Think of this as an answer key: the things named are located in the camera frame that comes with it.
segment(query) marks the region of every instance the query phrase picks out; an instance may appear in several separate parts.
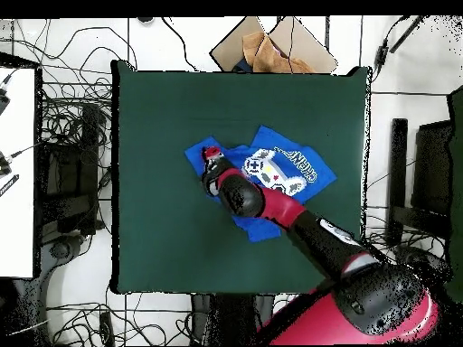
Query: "floor tile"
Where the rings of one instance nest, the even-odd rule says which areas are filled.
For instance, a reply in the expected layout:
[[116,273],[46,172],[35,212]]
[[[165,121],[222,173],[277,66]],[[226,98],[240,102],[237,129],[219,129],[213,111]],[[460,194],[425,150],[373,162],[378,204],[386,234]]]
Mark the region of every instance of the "floor tile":
[[325,46],[326,18],[324,16],[296,16],[310,33]]
[[12,38],[12,22],[8,20],[0,19],[0,52],[12,54],[11,42],[5,42],[3,39]]
[[[416,133],[421,125],[449,119],[443,96],[372,95],[368,185],[388,173],[391,124],[394,118],[407,118],[409,126],[407,158],[415,158]],[[407,167],[406,205],[410,206],[414,164]],[[385,206],[387,177],[367,191],[367,203]]]
[[277,16],[258,16],[265,33],[270,33],[277,25]]
[[[90,240],[84,242],[81,252],[89,244]],[[88,253],[58,267],[48,288],[47,306],[104,303],[112,268],[110,244],[111,236],[100,230],[93,236]]]
[[347,74],[359,65],[362,16],[330,16],[329,51],[337,61],[333,74]]
[[[165,337],[163,333],[159,329],[156,329],[154,326],[147,327],[146,329],[142,330],[145,337],[154,345],[163,345],[165,344],[165,339],[167,339],[169,342],[175,335],[180,333],[177,330],[175,322],[177,322],[179,328],[184,333],[187,333],[187,331],[184,329],[184,324],[181,322],[184,321],[186,314],[137,312],[135,314],[135,321],[133,314],[133,312],[128,313],[127,319],[131,323],[137,325],[138,328],[142,328],[148,324],[157,324],[164,330]],[[114,334],[121,334],[123,336],[124,332],[126,331],[125,321],[115,318],[113,315],[112,322],[114,327]],[[143,336],[134,331],[130,324],[127,324],[127,330],[127,346],[149,346],[148,342],[143,338]],[[169,346],[187,346],[189,342],[190,340],[188,337],[180,334],[169,343]],[[121,346],[123,344],[123,342],[117,341],[117,346]]]
[[[76,342],[72,344],[71,347],[81,347],[82,343],[80,342],[81,339],[85,342],[85,347],[90,347],[91,343],[89,341],[90,335],[89,332],[83,327],[80,326],[84,324],[89,326],[85,321],[85,316],[89,321],[90,328],[93,330],[99,329],[99,313],[97,311],[85,311],[80,312],[79,310],[51,310],[47,312],[47,317],[49,322],[48,325],[48,332],[51,337],[52,342],[57,342],[60,344],[69,344],[72,342]],[[71,327],[73,324],[77,324],[75,329],[66,330],[64,332],[59,331],[63,329],[64,325],[66,324],[66,328]],[[102,346],[101,339],[99,338],[98,334],[93,334],[91,336],[91,340],[93,344],[97,347]]]
[[[242,17],[173,17],[165,19],[184,39],[186,57],[197,70],[218,71],[209,52]],[[156,17],[150,25],[130,19],[130,45],[137,56],[139,70],[189,70],[182,42]],[[130,63],[135,65],[133,57]]]
[[[362,64],[373,65],[378,46],[400,16],[365,16]],[[416,16],[397,24],[389,36],[392,46]],[[396,53],[387,55],[372,90],[450,93],[463,84],[463,41],[457,19],[431,16],[416,29]]]
[[[128,39],[128,19],[53,19],[50,24],[48,42],[46,33],[48,25],[41,35],[44,26],[45,20],[26,19],[14,24],[14,38],[16,40],[36,44],[42,50],[46,46],[47,54],[60,57],[58,59],[43,57],[43,65],[69,66],[77,70],[83,68],[84,70],[110,74],[110,62],[112,60],[117,60],[118,57],[122,60],[128,58],[128,45],[124,42]],[[79,29],[90,27],[104,27],[106,29],[77,32]],[[69,48],[65,49],[73,35]],[[31,52],[23,42],[14,44],[14,54],[36,62],[42,60],[41,52]],[[46,67],[46,69],[43,71],[44,80],[51,81],[52,77],[56,77],[59,82],[76,81],[76,74],[72,73],[71,70],[62,70],[60,73],[57,71],[57,75],[55,75],[56,69],[53,67]],[[87,82],[96,81],[101,76],[111,79],[108,74],[92,72],[82,72],[77,76],[80,81]]]
[[[128,310],[191,310],[191,297],[188,294],[168,293],[141,293],[127,294]],[[125,308],[124,295],[109,294],[109,305],[113,309],[123,310]]]

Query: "green tablecloth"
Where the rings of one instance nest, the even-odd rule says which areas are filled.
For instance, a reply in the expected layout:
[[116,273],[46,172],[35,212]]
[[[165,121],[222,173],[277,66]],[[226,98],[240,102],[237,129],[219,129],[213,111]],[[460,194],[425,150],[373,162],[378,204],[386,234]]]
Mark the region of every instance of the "green tablecloth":
[[359,238],[367,68],[349,76],[112,68],[117,291],[296,293],[322,280],[284,234],[249,243],[204,195],[184,150],[209,135],[248,145],[265,125],[312,146],[337,180],[307,208]]

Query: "black cable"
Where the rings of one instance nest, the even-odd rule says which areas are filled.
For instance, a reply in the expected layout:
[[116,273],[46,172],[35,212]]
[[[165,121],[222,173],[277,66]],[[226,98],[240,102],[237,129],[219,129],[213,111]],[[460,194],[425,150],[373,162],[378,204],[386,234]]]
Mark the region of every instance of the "black cable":
[[389,29],[388,33],[386,34],[386,37],[384,38],[383,40],[383,45],[380,45],[378,47],[378,50],[376,52],[376,56],[374,58],[374,73],[373,75],[376,73],[376,76],[374,77],[374,79],[372,80],[372,84],[376,81],[376,79],[378,78],[380,72],[381,72],[381,69],[383,68],[384,64],[386,63],[386,57],[387,57],[387,53],[389,51],[389,47],[388,47],[388,38],[389,38],[389,34],[391,33],[392,29],[395,28],[395,26],[408,19],[409,16],[408,15],[405,15],[405,16],[401,16],[399,18],[399,20],[397,20],[393,25],[392,27]]
[[[122,338],[121,334],[125,334],[125,333],[128,333],[128,332],[135,331],[135,332],[137,332],[137,335],[141,335],[142,338],[145,340],[145,342],[148,343],[150,346],[156,346],[155,344],[151,343],[143,333],[143,329],[148,328],[148,327],[154,327],[164,335],[165,340],[163,341],[163,344],[166,344],[165,331],[162,329],[161,326],[159,326],[157,324],[149,324],[149,325],[146,325],[146,326],[138,327],[137,325],[133,324],[132,321],[129,321],[128,319],[124,319],[123,317],[118,315],[108,305],[98,304],[98,303],[90,303],[90,304],[82,304],[82,305],[96,305],[96,306],[94,308],[92,308],[92,309],[80,309],[79,312],[76,313],[76,315],[74,315],[74,317],[71,318],[66,324],[64,324],[64,326],[52,337],[52,344],[53,345],[55,345],[60,340],[63,333],[65,333],[66,331],[74,331],[76,333],[77,332],[76,328],[79,327],[79,328],[84,328],[85,330],[87,330],[89,338],[87,338],[87,340],[84,341],[78,335],[80,340],[77,341],[77,342],[80,342],[82,347],[83,347],[86,341],[90,341],[90,346],[91,347],[96,347],[95,344],[93,343],[91,337],[93,335],[95,335],[95,334],[101,336],[101,332],[99,330],[94,330],[94,329],[91,328],[90,322],[88,322],[87,317],[91,313],[94,313],[94,312],[97,312],[97,311],[100,312],[101,309],[109,311],[112,315],[114,315],[118,319],[124,321],[125,331],[123,333],[116,334],[115,337],[117,336],[120,339],[120,338]],[[84,319],[86,321],[86,324],[76,324],[76,321],[78,321],[79,319]],[[128,324],[132,327],[132,329],[127,330],[127,325]]]
[[13,70],[10,74],[8,74],[8,75],[3,79],[3,81],[0,82],[0,88],[2,87],[2,85],[6,85],[6,84],[10,81],[11,77],[12,77],[18,70],[20,70],[20,69],[19,69],[19,68],[16,68],[16,69]]
[[[405,167],[410,166],[411,164],[415,164],[415,163],[416,163],[416,160],[411,161],[409,164],[406,164]],[[383,177],[378,178],[376,181],[370,183],[370,184],[367,186],[366,190],[368,191],[368,189],[370,189],[371,186],[373,186],[374,184],[380,182],[380,181],[383,180],[384,178],[388,177],[390,174],[391,174],[391,173],[387,173],[387,174],[384,175]]]
[[186,61],[186,63],[187,63],[190,67],[192,67],[195,71],[198,71],[198,70],[196,69],[196,67],[194,67],[194,65],[193,65],[191,62],[189,62],[188,59],[186,58],[186,45],[184,44],[184,39],[182,38],[182,36],[181,36],[180,34],[178,34],[178,32],[177,32],[177,31],[165,20],[164,17],[161,17],[161,20],[163,21],[163,23],[164,23],[165,25],[167,25],[167,27],[168,27],[173,33],[175,33],[175,34],[177,35],[177,37],[180,39],[180,41],[181,41],[182,44],[184,45],[184,60]]
[[291,73],[293,73],[293,67],[291,65],[291,51],[293,50],[293,32],[294,32],[294,16],[293,16],[293,27],[291,28],[291,46],[289,47],[289,54],[288,54],[288,64],[291,68]]

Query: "black stand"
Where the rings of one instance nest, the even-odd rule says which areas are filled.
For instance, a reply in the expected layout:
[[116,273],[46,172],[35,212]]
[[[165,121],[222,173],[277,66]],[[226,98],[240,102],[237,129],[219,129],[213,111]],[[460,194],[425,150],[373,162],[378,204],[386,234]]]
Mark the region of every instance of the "black stand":
[[440,140],[436,136],[432,136],[432,139],[427,142],[417,138],[419,146],[415,166],[415,187],[411,199],[414,207],[406,208],[408,121],[403,118],[395,118],[392,121],[388,184],[389,210],[385,228],[385,242],[388,247],[397,246],[402,241],[404,225],[442,239],[449,238],[450,221],[449,216],[444,213],[449,208],[448,201],[443,207],[440,207],[441,203],[436,203],[446,200],[449,194],[449,191],[444,188],[450,177],[445,165],[448,154],[444,150],[447,140],[445,132],[449,130],[449,124],[444,121],[420,127],[419,135],[431,135],[432,131],[436,130],[441,132]]

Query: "red robot arm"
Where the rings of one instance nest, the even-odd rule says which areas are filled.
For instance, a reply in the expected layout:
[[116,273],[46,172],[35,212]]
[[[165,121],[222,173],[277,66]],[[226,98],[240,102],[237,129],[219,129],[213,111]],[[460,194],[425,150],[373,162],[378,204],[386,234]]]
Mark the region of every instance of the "red robot arm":
[[251,183],[217,147],[204,149],[206,191],[235,215],[277,223],[326,276],[260,330],[255,344],[416,342],[435,328],[439,309],[406,266],[378,261],[352,236],[293,198]]

